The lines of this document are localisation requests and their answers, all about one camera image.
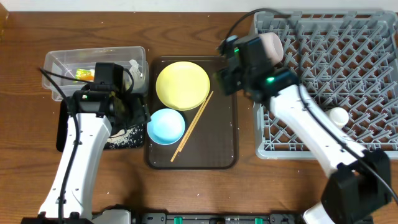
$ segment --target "wooden chopstick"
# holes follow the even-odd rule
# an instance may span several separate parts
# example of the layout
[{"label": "wooden chopstick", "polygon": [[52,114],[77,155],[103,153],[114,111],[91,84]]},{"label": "wooden chopstick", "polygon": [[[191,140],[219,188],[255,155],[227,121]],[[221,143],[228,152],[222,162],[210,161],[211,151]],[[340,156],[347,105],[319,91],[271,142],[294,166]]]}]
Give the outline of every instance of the wooden chopstick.
[{"label": "wooden chopstick", "polygon": [[173,155],[173,158],[170,160],[170,162],[173,162],[175,157],[177,156],[177,154],[179,152],[182,151],[182,149],[184,148],[185,143],[187,143],[187,140],[189,138],[189,136],[191,135],[194,127],[197,125],[197,122],[203,112],[203,110],[206,108],[207,103],[209,102],[211,96],[213,94],[213,91],[210,93],[209,97],[207,98],[207,100],[205,102],[203,102],[197,112],[197,114],[195,115],[195,117],[193,118],[193,121],[191,122],[191,124],[189,125],[189,128],[187,129],[187,132],[184,134],[184,137],[182,138],[180,144],[177,147],[177,150],[175,150],[175,153]]}]

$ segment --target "green light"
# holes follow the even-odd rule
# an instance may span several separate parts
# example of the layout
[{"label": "green light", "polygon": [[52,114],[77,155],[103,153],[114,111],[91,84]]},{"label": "green light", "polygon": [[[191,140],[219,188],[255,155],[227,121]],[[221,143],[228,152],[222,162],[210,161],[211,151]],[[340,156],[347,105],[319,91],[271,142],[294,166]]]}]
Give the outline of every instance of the green light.
[{"label": "green light", "polygon": [[274,79],[275,79],[274,77],[269,77],[269,78],[267,78],[267,82],[272,83],[274,81]]}]

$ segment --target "black speckled tray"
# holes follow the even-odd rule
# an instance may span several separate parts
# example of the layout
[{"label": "black speckled tray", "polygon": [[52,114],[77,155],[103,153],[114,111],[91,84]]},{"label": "black speckled tray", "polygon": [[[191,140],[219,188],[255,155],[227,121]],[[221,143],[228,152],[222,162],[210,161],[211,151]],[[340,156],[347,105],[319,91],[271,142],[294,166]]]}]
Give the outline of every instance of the black speckled tray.
[{"label": "black speckled tray", "polygon": [[[182,152],[170,162],[180,141],[169,146],[154,143],[146,136],[145,160],[154,169],[227,169],[238,160],[238,120],[236,95],[225,96],[213,74],[225,66],[225,61],[216,56],[164,56],[151,67],[148,106],[151,114],[166,108],[155,90],[159,73],[174,62],[187,61],[201,66],[210,77],[210,92],[214,91],[197,122]],[[199,106],[188,111],[179,111],[185,119],[185,131],[195,117]]]}]

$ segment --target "green strip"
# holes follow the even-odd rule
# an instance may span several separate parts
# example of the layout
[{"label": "green strip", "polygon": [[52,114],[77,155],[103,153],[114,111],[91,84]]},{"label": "green strip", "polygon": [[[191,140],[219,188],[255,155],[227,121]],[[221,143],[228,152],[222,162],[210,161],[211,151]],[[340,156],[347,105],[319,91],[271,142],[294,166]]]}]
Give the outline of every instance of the green strip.
[{"label": "green strip", "polygon": [[254,224],[262,224],[262,218],[255,218],[254,219]]},{"label": "green strip", "polygon": [[182,217],[175,217],[174,224],[182,224]]}]

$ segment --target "light blue bowl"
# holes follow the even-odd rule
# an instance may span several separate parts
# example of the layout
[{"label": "light blue bowl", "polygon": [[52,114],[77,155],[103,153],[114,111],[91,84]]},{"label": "light blue bowl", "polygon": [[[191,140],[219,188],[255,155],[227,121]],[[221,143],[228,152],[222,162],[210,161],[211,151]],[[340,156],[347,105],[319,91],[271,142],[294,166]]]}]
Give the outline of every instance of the light blue bowl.
[{"label": "light blue bowl", "polygon": [[173,109],[161,109],[150,117],[147,125],[149,137],[161,145],[177,142],[185,131],[185,121],[181,114]]}]

